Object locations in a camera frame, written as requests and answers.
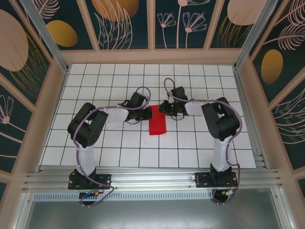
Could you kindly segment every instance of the leaf illustration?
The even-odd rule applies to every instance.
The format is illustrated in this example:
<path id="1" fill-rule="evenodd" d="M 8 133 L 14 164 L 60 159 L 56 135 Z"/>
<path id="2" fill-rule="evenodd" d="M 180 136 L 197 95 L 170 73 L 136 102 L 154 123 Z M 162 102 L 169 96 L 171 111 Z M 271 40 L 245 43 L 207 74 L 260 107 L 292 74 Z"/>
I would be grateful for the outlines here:
<path id="1" fill-rule="evenodd" d="M 296 47 L 300 46 L 302 42 L 305 41 L 305 24 L 290 24 L 286 26 L 276 40 L 278 40 L 280 49 L 296 50 Z"/>
<path id="2" fill-rule="evenodd" d="M 60 8 L 58 0 L 34 0 L 36 8 L 42 18 L 51 19 Z"/>

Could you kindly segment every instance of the red block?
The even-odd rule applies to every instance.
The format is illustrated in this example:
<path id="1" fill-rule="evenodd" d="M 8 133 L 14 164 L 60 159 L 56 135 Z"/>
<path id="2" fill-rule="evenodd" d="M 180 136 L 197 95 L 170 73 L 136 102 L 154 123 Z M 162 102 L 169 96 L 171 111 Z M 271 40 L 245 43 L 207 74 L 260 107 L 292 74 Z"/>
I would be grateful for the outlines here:
<path id="1" fill-rule="evenodd" d="M 150 106 L 152 119 L 149 122 L 149 135 L 162 135 L 166 133 L 165 114 L 159 112 L 159 105 Z"/>

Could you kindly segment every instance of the purple cable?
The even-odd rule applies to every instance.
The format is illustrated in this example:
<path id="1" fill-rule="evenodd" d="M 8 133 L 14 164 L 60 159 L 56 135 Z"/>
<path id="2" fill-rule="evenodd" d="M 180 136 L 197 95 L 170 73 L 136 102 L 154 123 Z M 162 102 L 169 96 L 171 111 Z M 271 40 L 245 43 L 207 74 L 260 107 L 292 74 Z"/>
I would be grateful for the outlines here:
<path id="1" fill-rule="evenodd" d="M 82 204 L 83 207 L 86 206 L 87 208 L 90 208 L 90 207 L 94 207 L 94 206 L 100 204 L 104 199 L 106 199 L 106 198 L 114 191 L 114 187 L 113 187 L 113 186 L 110 186 L 110 185 L 102 184 L 102 183 L 100 183 L 100 182 L 97 182 L 97 181 L 91 179 L 91 178 L 85 173 L 85 171 L 83 170 L 83 168 L 82 168 L 82 166 L 81 166 L 81 164 L 80 164 L 80 159 L 79 159 L 80 145 L 76 142 L 76 135 L 77 135 L 78 131 L 80 130 L 81 126 L 82 126 L 82 125 L 84 124 L 84 122 L 87 120 L 87 118 L 88 118 L 92 113 L 94 113 L 94 112 L 96 112 L 96 111 L 98 111 L 98 110 L 116 109 L 116 108 L 122 108 L 122 109 L 126 109 L 126 110 L 139 110 L 139 109 L 145 107 L 145 106 L 149 103 L 152 94 L 151 94 L 151 91 L 149 90 L 149 88 L 144 87 L 144 86 L 138 87 L 137 90 L 136 90 L 136 92 L 137 92 L 140 88 L 145 88 L 145 89 L 148 91 L 148 93 L 149 93 L 149 97 L 148 97 L 146 103 L 144 103 L 142 106 L 139 106 L 139 107 L 136 107 L 136 108 L 129 108 L 129 107 L 123 107 L 123 106 L 106 106 L 106 107 L 98 107 L 98 108 L 95 108 L 94 110 L 90 111 L 90 112 L 86 115 L 86 117 L 84 117 L 84 119 L 81 121 L 81 123 L 79 124 L 79 126 L 78 126 L 78 127 L 76 128 L 76 130 L 75 130 L 75 133 L 74 133 L 74 135 L 73 135 L 73 143 L 74 143 L 75 146 L 76 146 L 76 161 L 77 161 L 77 165 L 78 165 L 78 167 L 80 168 L 81 172 L 83 173 L 83 175 L 84 175 L 88 180 L 90 180 L 90 181 L 93 182 L 94 184 L 97 184 L 97 185 L 99 185 L 100 187 L 109 187 L 109 188 L 112 188 L 112 190 L 111 190 L 109 193 L 107 193 L 102 199 L 100 199 L 99 201 L 94 202 L 94 203 L 91 204 L 91 205 L 84 205 L 84 204 L 83 204 L 83 202 L 82 202 L 83 199 L 86 198 L 86 197 L 89 196 L 89 195 L 83 196 L 83 197 L 81 198 L 81 204 Z"/>
<path id="2" fill-rule="evenodd" d="M 163 83 L 164 89 L 165 89 L 165 91 L 167 92 L 167 94 L 168 94 L 170 97 L 172 97 L 173 99 L 175 99 L 175 100 L 182 101 L 182 102 L 186 102 L 186 103 L 187 103 L 187 102 L 204 102 L 204 103 L 212 102 L 212 103 L 219 103 L 219 104 L 222 104 L 222 105 L 227 106 L 228 108 L 230 108 L 231 110 L 233 110 L 234 113 L 236 114 L 236 116 L 237 116 L 237 118 L 238 118 L 238 120 L 239 120 L 239 123 L 240 123 L 240 127 L 239 127 L 239 130 L 237 131 L 237 133 L 236 133 L 234 136 L 232 136 L 232 137 L 229 139 L 228 143 L 227 143 L 227 146 L 226 146 L 226 149 L 225 149 L 225 160 L 226 160 L 226 162 L 227 162 L 230 166 L 237 166 L 237 168 L 238 168 L 238 181 L 237 181 L 237 187 L 236 187 L 236 189 L 238 189 L 238 188 L 239 188 L 239 181 L 240 181 L 240 165 L 239 165 L 238 163 L 232 164 L 232 163 L 229 161 L 228 153 L 229 153 L 229 146 L 230 146 L 230 143 L 231 143 L 231 142 L 233 141 L 233 139 L 236 138 L 236 137 L 241 133 L 241 131 L 242 131 L 242 128 L 243 128 L 243 121 L 242 121 L 241 116 L 238 114 L 238 112 L 237 112 L 233 107 L 231 107 L 229 104 L 227 104 L 227 103 L 225 103 L 225 102 L 223 102 L 223 101 L 219 101 L 219 100 L 215 100 L 215 99 L 192 99 L 192 100 L 179 99 L 179 98 L 173 96 L 173 95 L 168 91 L 168 89 L 167 89 L 167 87 L 166 87 L 166 81 L 167 81 L 167 80 L 172 81 L 174 87 L 175 87 L 175 82 L 174 82 L 174 80 L 172 80 L 171 78 L 166 78 L 166 79 L 164 80 L 164 83 Z M 215 189 L 215 190 L 213 191 L 212 200 L 213 200 L 214 203 L 221 203 L 220 201 L 218 201 L 217 199 L 214 198 L 215 192 L 216 192 L 216 191 L 217 191 L 217 189 Z M 233 195 L 226 203 L 227 203 L 227 204 L 230 203 L 230 202 L 232 201 L 233 197 L 234 197 L 234 195 Z"/>

